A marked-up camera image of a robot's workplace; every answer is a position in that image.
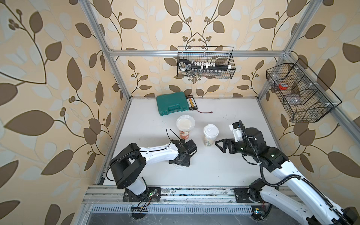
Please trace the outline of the paper milk tea cup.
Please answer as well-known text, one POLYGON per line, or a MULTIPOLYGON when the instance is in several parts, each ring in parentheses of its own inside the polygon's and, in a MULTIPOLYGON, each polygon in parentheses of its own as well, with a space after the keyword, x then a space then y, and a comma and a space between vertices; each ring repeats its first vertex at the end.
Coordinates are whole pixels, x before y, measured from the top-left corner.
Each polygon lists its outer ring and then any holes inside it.
POLYGON ((180 132, 180 138, 181 138, 181 139, 184 139, 184 140, 188 140, 188 139, 189 139, 190 131, 180 130, 179 132, 180 132))
POLYGON ((203 142, 205 146, 212 146, 215 143, 217 136, 204 136, 203 142))

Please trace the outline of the white plastic cup lid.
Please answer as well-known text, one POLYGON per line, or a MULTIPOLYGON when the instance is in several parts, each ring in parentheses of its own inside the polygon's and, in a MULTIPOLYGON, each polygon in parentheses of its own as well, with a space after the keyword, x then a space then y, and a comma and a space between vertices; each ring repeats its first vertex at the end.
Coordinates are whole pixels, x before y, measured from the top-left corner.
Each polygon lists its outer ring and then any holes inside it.
POLYGON ((204 127, 203 133, 207 138, 216 138, 219 134, 219 129, 214 124, 208 124, 204 127))

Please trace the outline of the clear plastic lid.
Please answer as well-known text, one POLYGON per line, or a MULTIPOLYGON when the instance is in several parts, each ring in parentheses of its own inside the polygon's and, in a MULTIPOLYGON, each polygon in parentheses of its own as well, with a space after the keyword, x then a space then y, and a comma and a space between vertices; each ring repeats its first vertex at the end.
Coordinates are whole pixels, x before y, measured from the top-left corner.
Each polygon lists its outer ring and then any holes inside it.
POLYGON ((177 164, 173 164, 173 166, 177 169, 177 170, 182 170, 185 169, 186 166, 181 166, 181 165, 177 165, 177 164))

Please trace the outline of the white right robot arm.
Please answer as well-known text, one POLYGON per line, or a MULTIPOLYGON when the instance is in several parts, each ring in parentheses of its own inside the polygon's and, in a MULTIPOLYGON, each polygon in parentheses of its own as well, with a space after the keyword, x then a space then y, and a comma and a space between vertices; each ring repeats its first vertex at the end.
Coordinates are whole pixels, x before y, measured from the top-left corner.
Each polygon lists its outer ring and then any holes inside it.
POLYGON ((248 189, 237 188, 241 200, 269 203, 302 225, 354 225, 360 218, 350 207, 342 208, 312 184, 278 148, 266 144, 261 131, 245 128, 242 121, 229 126, 234 137, 215 145, 223 152, 251 156, 260 178, 248 189))

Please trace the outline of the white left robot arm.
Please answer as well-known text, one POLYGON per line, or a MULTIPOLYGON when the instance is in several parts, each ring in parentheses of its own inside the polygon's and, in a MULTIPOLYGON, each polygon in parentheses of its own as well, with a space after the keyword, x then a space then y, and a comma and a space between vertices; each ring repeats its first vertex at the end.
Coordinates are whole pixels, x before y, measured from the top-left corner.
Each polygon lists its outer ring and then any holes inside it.
POLYGON ((169 141, 156 147, 129 144, 110 161, 109 171, 112 178, 107 179, 114 182, 118 189, 127 189, 136 197, 143 197, 150 191, 145 180, 140 177, 146 165, 167 161, 169 164, 189 167, 190 159, 197 153, 197 146, 193 140, 178 138, 169 141))

